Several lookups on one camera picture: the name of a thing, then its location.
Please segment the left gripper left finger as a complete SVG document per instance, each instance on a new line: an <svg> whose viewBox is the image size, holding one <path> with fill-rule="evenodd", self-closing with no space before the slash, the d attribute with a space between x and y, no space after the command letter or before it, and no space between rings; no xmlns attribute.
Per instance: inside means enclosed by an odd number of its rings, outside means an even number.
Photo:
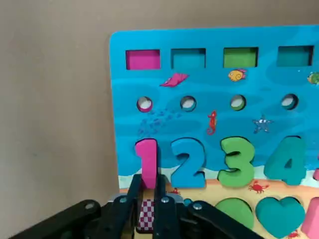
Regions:
<svg viewBox="0 0 319 239"><path fill-rule="evenodd" d="M136 174L125 195L104 206L83 200L12 236L13 239L121 239L134 237L139 215L142 176Z"/></svg>

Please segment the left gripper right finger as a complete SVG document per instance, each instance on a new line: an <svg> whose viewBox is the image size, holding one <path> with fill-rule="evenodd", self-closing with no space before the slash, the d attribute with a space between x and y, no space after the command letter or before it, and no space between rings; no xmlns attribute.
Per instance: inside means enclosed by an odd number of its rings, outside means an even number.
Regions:
<svg viewBox="0 0 319 239"><path fill-rule="evenodd" d="M262 237L205 201L189 205L166 194L165 176L155 187L155 239L261 239Z"/></svg>

